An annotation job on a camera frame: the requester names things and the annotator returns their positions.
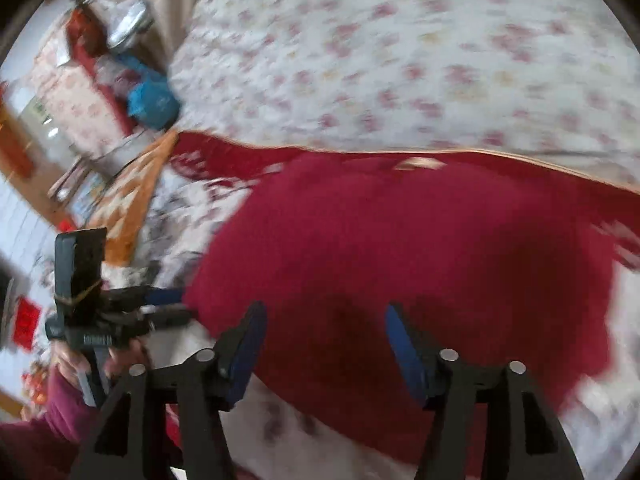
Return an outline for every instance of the black clamp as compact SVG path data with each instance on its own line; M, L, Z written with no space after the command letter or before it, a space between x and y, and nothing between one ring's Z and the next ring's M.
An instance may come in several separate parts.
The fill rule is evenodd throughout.
M402 376L424 410L435 412L417 480L464 480L476 403L487 404L482 480L582 480L558 418L526 366L478 367L416 330L389 306L386 333Z
M220 423L242 399L266 332L264 305L254 303L240 324L183 364L147 370L133 365L100 410L82 443L69 480L189 480L236 477ZM166 405L178 404L182 451L166 436Z
M60 339L81 352L91 371L79 374L84 402L100 407L111 389L104 373L109 347L127 348L149 332L187 325L193 315L184 308L141 310L145 305L180 303L181 288L132 286L102 290L100 268L107 229L90 229L56 237L56 315L47 319L50 340Z

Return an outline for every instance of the wooden furniture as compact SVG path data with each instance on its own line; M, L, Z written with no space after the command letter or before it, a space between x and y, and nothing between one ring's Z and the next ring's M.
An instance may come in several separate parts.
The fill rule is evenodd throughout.
M23 403L0 390L0 410L13 418L20 419Z
M64 173L62 168L47 159L39 145L27 134L24 125L9 115L4 105L0 104L0 124L3 123L22 141L33 163L33 170L26 178L20 176L13 162L0 153L0 173L43 218L58 225L66 218L66 213L60 204L47 197L47 191Z

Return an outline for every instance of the bottle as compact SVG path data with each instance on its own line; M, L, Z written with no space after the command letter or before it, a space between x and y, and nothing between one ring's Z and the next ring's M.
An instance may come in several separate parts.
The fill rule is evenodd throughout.
M76 44L83 47L89 57L96 59L106 54L106 28L89 6L89 0L72 0L76 8L66 24L66 34L72 52Z

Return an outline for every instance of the red paper decoration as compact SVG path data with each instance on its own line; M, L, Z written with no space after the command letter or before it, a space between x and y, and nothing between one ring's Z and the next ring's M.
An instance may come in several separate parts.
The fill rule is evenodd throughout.
M24 179L31 177L34 165L27 147L7 123L0 124L0 153L16 175Z
M33 335L38 327L40 308L25 297L18 299L15 313L13 342L20 348L30 352L33 349Z

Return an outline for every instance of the metal rivet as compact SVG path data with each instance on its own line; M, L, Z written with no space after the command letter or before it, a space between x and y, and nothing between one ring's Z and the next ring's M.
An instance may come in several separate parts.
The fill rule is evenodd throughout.
M443 348L442 350L440 350L440 357L442 357L445 361L457 361L458 357L460 357L458 355L458 352L456 352L453 348Z
M133 365L131 368L129 368L129 375L134 377L137 377L138 375L142 375L145 372L146 372L146 367L145 365L142 365L142 364Z
M523 374L527 371L527 367L520 361L511 361L509 363L509 369L515 374Z
M196 361L206 363L207 361L211 361L215 356L216 353L211 348L205 348L196 354Z

